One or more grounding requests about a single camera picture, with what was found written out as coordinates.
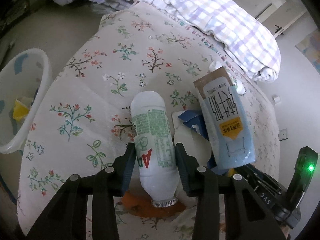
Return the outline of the orange plastic wrapper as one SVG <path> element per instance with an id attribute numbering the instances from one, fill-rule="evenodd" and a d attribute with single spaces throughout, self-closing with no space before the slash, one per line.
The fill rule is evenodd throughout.
<path id="1" fill-rule="evenodd" d="M 135 196 L 126 192 L 121 198 L 121 202 L 131 215 L 142 218 L 164 218 L 178 215 L 186 209 L 186 206 L 178 201 L 170 207 L 154 207 L 150 197 Z"/>

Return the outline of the white plastic AD bottle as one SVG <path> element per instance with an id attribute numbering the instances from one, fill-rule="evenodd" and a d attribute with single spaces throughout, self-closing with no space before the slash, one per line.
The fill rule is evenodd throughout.
<path id="1" fill-rule="evenodd" d="M 163 98 L 153 91 L 137 94 L 131 102 L 131 118 L 141 186 L 154 207 L 173 206 L 179 175 Z"/>

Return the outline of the white plastic trash bin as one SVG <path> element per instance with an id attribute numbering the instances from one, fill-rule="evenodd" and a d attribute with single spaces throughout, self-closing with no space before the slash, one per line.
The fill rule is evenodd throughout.
<path id="1" fill-rule="evenodd" d="M 52 81 L 48 56 L 37 48 L 18 54 L 1 70 L 1 153 L 9 154 L 23 148 Z M 16 99 L 30 109 L 21 121 L 12 117 Z"/>

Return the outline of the light blue milk carton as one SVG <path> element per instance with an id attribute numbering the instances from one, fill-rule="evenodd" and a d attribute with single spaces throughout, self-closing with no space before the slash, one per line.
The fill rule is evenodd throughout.
<path id="1" fill-rule="evenodd" d="M 224 67 L 194 81 L 210 145 L 218 168 L 256 161 L 244 107 Z"/>

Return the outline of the floral bed sheet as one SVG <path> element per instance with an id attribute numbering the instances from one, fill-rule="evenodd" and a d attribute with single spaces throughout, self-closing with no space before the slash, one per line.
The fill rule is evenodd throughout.
<path id="1" fill-rule="evenodd" d="M 254 165 L 278 179 L 279 128 L 266 95 L 212 36 L 138 3 L 101 19 L 42 100 L 23 150 L 17 201 L 22 232 L 29 232 L 71 174 L 96 174 L 125 152 L 134 137 L 130 105 L 136 94 L 160 94 L 169 120 L 199 109 L 194 82 L 214 61 L 243 83 Z"/>

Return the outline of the torn blue white paper box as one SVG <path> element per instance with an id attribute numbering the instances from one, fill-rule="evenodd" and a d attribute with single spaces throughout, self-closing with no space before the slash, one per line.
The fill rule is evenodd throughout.
<path id="1" fill-rule="evenodd" d="M 174 145 L 181 142 L 187 155 L 195 157 L 200 165 L 206 166 L 212 154 L 210 142 L 183 124 L 178 118 L 182 113 L 183 111 L 172 113 Z"/>

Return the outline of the yellow wrapper in bin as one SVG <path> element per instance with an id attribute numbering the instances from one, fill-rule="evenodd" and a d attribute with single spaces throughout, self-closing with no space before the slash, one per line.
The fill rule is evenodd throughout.
<path id="1" fill-rule="evenodd" d="M 21 103 L 19 100 L 15 100 L 15 105 L 13 108 L 13 114 L 12 117 L 16 121 L 21 121 L 23 118 L 25 118 L 30 112 L 30 109 Z"/>

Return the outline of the plaid folded quilt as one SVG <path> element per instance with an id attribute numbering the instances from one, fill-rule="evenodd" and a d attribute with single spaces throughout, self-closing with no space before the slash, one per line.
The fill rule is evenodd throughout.
<path id="1" fill-rule="evenodd" d="M 233 0 L 122 0 L 146 2 L 200 29 L 254 81 L 273 82 L 281 55 L 271 32 Z"/>

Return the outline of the white wall socket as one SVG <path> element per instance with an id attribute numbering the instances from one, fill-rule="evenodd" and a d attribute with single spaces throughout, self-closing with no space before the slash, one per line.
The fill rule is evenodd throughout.
<path id="1" fill-rule="evenodd" d="M 279 138 L 280 141 L 288 139 L 287 129 L 286 128 L 285 129 L 281 129 L 279 131 L 278 138 Z"/>

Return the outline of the colourful wall map poster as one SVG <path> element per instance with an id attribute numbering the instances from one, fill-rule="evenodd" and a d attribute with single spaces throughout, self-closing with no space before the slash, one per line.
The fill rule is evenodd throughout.
<path id="1" fill-rule="evenodd" d="M 319 73 L 320 70 L 320 33 L 316 29 L 302 39 L 295 47 L 310 61 Z"/>

